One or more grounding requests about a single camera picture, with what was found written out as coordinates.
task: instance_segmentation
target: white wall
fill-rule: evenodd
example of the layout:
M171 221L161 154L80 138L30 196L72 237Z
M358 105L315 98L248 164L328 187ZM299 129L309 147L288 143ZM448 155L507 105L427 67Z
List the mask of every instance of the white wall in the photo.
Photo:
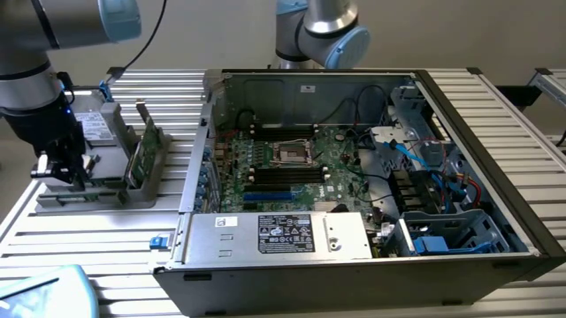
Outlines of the white wall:
M137 0L143 38L50 54L77 83L99 81L137 53L161 6ZM358 0L372 43L362 66L478 66L523 83L535 67L566 66L564 0ZM273 53L275 0L169 0L136 68L261 68Z

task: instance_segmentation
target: circuit board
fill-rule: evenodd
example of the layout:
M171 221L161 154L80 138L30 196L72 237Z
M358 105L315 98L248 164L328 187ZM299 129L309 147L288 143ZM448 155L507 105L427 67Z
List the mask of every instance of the circuit board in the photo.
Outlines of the circuit board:
M137 143L137 148L125 170L125 182L135 189L141 187L144 180L151 176L159 149L161 149L159 128L155 126L152 118L148 117L141 141Z
M323 184L292 184L292 200L256 202L252 211L321 211L335 204L344 204L349 211L359 211L368 215L372 211L371 203L355 198L351 188L358 189L363 180L347 171L340 155L347 146L345 130L337 127L321 128L309 140L287 140L283 142L259 142L252 135L239 132L232 138L223 138L216 144L216 162L221 176L221 212L245 212L244 187L251 184L248 180L249 168L280 168L308 165L328 168ZM311 152L311 163L305 164L293 160L289 164L280 164L276 160L279 150L300 151L307 144Z

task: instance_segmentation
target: sticker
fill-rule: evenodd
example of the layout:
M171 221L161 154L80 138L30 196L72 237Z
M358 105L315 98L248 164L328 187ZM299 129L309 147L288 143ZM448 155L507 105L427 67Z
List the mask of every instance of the sticker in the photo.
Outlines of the sticker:
M87 140L112 140L112 133L99 112L75 113L75 118L83 124L83 132Z
M300 93L315 93L316 92L316 86L313 85L301 85L300 86Z
M237 217L217 217L213 225L216 227L236 227Z
M257 250L261 254L315 252L311 216L259 215Z

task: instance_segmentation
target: black cable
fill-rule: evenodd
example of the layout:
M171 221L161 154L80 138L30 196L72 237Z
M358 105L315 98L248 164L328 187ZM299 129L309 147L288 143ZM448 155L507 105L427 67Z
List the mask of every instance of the black cable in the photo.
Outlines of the black cable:
M75 102L75 91L70 89L69 92L70 92L70 102L69 102L69 105L72 105L72 103Z
M363 138L364 136L367 136L367 135L370 135L370 133L366 133L366 134L362 134L360 136L358 136L358 142L359 142L359 140L360 140L360 138ZM341 154L339 155L339 158L341 158L341 155L345 153L345 149L347 149L347 147L349 146L349 143L352 142L352 140L349 140L348 142L347 142L347 144L345 144L345 146L344 146L344 149L341 149ZM378 175L378 174L364 174L363 172L356 172L356 171L353 171L348 166L347 166L347 163L344 164L344 167L345 167L345 170L347 171L349 171L352 174L355 174L356 176L360 176L360 177L375 177L375 178L379 178L379 179L382 179L383 181L388 181L388 179L386 178L386 177L383 177L383 176L380 176L380 175Z
M562 135L562 138L559 139L559 141L556 143L556 147L562 146L562 144L564 143L564 140L566 140L566 131L564 131L564 134Z
M387 108L387 94L386 91L383 89L382 86L376 85L376 84L371 84L367 85L359 92L358 97L355 98L355 124L358 124L358 121L360 120L360 100L362 100L362 95L366 92L367 89L370 88L376 88L379 89L379 91L382 91L382 95L383 95L383 111Z
M240 117L245 113L249 113L252 116L255 116L255 111L252 109L249 108L240 109L240 111L237 111L235 122L233 122L235 129L240 129Z
M337 107L333 109L333 111L328 114L328 116L325 116L319 122L317 122L317 124L324 124L325 123L325 121L328 120L328 119L331 119L332 118L332 116L337 113L337 110L341 108L341 106L343 105L345 105L345 102L347 101L349 101L351 103L353 103L355 104L355 100L353 100L353 98L351 98L351 97L347 97L347 98L344 98L340 102L339 102L339 104L337 104Z
M362 189L362 187L363 187L363 185L358 188L358 191L355 192L355 199L360 200L362 202L372 203L375 201L383 200L387 197L392 197L392 194L388 194L388 195L384 195L383 197L380 197L380 198L378 198L375 200L364 200L364 199L360 198L360 189Z
M153 27L153 31L151 33L149 39L144 45L144 47L141 48L141 51L137 53L137 55L133 57L133 59L129 61L128 64L125 64L123 71L125 72L125 70L132 66L133 63L136 63L137 59L141 57L143 53L145 52L145 50L148 49L151 42L153 41L153 38L156 36L157 30L159 30L159 26L161 25L161 21L163 21L163 16L165 14L165 8L167 8L167 0L163 0L163 6L161 6L161 13L159 13L159 18L157 18L157 23L156 26Z
M375 150L375 145L371 142L371 135L366 134L364 136L360 137L360 140L358 141L358 149L368 149L368 150Z

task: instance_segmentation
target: motherboard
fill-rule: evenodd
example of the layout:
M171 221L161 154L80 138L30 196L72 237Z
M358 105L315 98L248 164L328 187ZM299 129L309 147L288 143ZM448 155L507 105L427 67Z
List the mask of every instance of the motherboard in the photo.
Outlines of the motherboard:
M243 131L219 138L221 212L331 211L339 206L371 215L348 133L348 128L321 127L308 138Z

